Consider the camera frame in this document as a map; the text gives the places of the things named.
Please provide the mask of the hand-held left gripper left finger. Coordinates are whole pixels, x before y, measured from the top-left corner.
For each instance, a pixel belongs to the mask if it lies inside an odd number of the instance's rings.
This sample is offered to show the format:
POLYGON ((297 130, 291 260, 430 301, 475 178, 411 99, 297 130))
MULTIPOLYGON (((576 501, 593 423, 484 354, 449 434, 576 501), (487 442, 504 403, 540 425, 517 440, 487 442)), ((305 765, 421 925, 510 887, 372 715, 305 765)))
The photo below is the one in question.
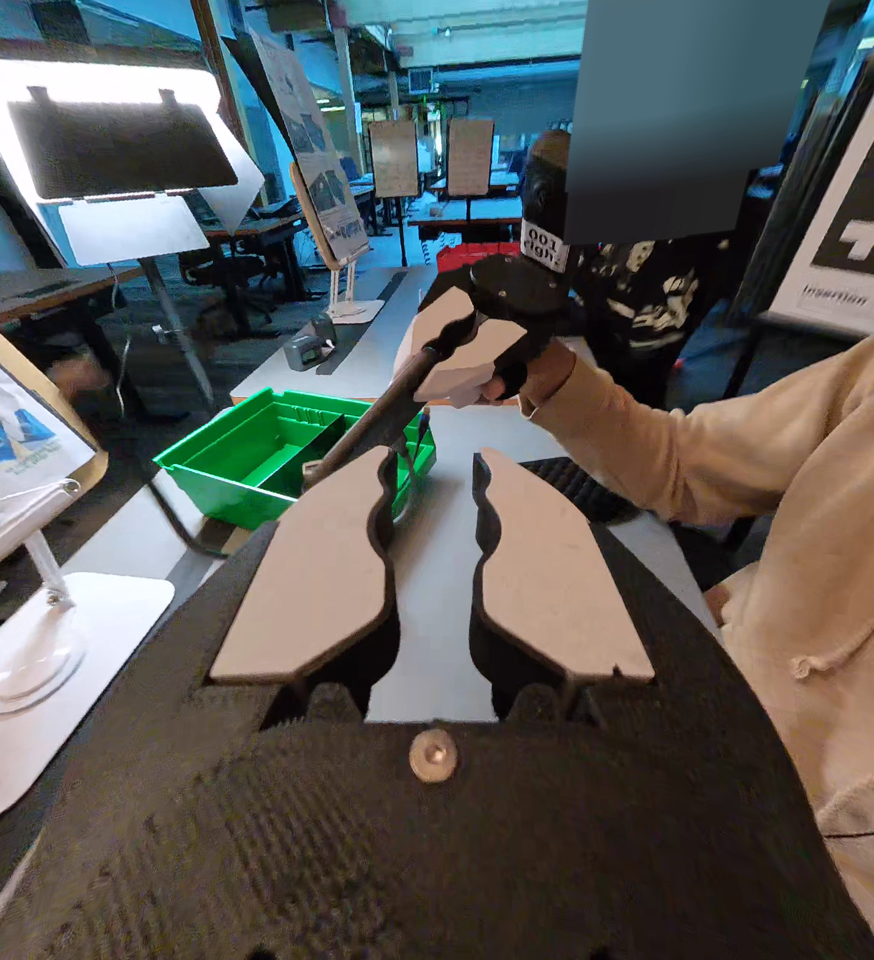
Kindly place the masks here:
POLYGON ((395 452, 377 446, 303 493, 280 518, 209 678, 288 683, 380 626, 395 597, 383 540, 395 452))

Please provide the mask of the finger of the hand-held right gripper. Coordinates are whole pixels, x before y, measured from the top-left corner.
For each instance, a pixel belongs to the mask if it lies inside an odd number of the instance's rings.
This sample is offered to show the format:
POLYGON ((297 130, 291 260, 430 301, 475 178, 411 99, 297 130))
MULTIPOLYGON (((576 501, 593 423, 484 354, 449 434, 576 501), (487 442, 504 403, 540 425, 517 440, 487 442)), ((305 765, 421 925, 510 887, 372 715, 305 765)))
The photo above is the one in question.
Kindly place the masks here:
POLYGON ((411 319, 395 355, 394 382, 405 380, 408 369, 421 369, 420 355, 428 362, 421 375, 424 379, 468 344, 476 330, 476 310, 470 296, 460 288, 449 288, 431 305, 421 306, 411 319))
POLYGON ((508 319, 488 318, 475 336, 437 363, 414 392, 414 402, 446 402, 463 409, 478 402, 482 390, 495 377, 497 360, 527 333, 508 319))

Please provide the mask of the person's right hand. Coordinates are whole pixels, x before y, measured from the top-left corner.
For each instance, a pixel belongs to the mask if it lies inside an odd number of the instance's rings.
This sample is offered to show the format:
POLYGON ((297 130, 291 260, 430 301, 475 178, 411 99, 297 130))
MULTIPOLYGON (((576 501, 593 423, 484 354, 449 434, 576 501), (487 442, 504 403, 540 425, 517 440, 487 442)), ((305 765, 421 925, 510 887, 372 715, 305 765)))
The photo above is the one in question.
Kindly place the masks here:
POLYGON ((495 370, 480 388, 479 403, 523 403, 537 408, 571 376, 577 355, 560 340, 551 340, 534 357, 509 362, 495 370))

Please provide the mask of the notice board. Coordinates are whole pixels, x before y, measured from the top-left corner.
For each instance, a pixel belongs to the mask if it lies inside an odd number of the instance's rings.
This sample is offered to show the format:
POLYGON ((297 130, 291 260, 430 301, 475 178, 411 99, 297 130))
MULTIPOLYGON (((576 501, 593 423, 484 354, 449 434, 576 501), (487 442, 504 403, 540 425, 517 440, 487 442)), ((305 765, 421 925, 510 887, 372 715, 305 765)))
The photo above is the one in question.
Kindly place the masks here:
POLYGON ((487 119, 455 117, 448 125, 445 192, 448 198, 464 200, 467 226, 472 200, 485 197, 490 189, 494 136, 494 123, 487 119))
POLYGON ((368 126, 376 196, 394 200, 401 247, 401 266, 408 267, 404 201, 419 198, 416 124, 411 119, 374 121, 368 126))

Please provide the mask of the person's right forearm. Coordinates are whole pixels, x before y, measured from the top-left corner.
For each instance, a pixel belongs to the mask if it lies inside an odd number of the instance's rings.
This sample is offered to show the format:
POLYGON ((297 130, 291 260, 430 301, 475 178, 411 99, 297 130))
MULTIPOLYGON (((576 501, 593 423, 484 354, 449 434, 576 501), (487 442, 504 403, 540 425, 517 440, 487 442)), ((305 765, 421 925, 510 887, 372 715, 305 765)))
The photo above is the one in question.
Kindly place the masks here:
POLYGON ((728 522, 874 476, 874 335, 690 413, 639 403, 578 355, 560 390, 518 405, 578 466, 666 520, 728 522))

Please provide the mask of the large framed marker sign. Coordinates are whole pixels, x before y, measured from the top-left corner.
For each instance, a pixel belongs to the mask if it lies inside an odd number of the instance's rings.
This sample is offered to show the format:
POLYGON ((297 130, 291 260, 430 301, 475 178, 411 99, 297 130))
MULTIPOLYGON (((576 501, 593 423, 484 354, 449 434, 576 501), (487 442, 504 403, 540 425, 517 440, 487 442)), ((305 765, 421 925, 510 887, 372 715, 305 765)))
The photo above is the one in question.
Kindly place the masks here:
POLYGON ((821 175, 767 317, 866 337, 874 334, 874 55, 859 73, 821 175))

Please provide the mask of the green plastic bin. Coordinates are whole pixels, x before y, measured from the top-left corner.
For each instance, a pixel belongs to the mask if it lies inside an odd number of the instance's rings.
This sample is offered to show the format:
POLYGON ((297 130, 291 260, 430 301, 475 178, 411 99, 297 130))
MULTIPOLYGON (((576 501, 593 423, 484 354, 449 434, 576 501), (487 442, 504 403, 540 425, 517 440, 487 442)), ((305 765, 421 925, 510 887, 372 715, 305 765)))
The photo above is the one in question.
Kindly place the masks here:
POLYGON ((250 456, 244 448, 251 422, 261 414, 305 422, 320 414, 340 414, 346 419, 345 434, 370 407, 370 402, 357 399, 265 388, 158 454, 155 463, 204 517, 254 531, 279 520, 304 492, 292 498, 242 483, 249 470, 250 456))

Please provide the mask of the printed instruction sheet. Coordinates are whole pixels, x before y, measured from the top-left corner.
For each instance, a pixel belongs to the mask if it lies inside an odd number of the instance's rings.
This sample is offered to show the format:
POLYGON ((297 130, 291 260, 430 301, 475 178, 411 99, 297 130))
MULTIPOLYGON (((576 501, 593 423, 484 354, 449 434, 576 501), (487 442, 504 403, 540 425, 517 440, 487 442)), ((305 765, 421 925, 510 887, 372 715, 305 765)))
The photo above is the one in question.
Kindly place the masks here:
POLYGON ((0 365, 0 538, 91 464, 95 447, 0 365))

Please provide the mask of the grey device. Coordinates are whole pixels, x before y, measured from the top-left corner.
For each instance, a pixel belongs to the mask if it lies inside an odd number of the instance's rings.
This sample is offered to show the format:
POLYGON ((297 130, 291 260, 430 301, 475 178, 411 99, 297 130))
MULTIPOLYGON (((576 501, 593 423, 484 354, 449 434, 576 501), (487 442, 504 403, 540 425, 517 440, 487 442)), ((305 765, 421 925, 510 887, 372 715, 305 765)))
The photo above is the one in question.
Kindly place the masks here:
POLYGON ((296 373, 320 366, 337 349, 333 318, 321 313, 305 323, 284 345, 286 363, 296 373))

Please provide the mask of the black divider of green bin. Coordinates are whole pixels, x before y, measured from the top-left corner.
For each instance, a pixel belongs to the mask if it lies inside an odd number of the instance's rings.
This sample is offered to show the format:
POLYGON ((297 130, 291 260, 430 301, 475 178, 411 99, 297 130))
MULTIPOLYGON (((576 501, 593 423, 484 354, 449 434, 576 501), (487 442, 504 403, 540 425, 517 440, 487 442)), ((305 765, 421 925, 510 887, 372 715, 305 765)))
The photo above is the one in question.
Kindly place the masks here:
POLYGON ((260 414, 248 427, 244 452, 249 470, 244 485, 270 493, 299 497, 302 468, 321 461, 346 431, 342 414, 320 414, 304 421, 287 415, 260 414))

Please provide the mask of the black wrist rest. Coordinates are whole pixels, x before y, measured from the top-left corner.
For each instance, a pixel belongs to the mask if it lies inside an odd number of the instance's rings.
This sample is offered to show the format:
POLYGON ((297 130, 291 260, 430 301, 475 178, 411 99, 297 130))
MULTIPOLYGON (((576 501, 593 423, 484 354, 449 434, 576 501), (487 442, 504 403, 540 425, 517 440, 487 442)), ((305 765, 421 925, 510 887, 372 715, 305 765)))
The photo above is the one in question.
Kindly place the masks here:
POLYGON ((614 525, 640 515, 640 508, 603 486, 568 457, 553 457, 520 464, 568 499, 589 523, 614 525))

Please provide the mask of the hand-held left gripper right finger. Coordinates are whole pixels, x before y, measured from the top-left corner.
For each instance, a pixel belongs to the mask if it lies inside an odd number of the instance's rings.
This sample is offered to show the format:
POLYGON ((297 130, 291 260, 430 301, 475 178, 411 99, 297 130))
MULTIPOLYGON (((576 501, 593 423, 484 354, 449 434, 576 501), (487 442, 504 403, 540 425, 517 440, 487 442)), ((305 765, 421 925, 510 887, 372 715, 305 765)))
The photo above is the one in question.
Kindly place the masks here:
POLYGON ((474 457, 478 620, 569 685, 656 672, 585 515, 505 454, 474 457))

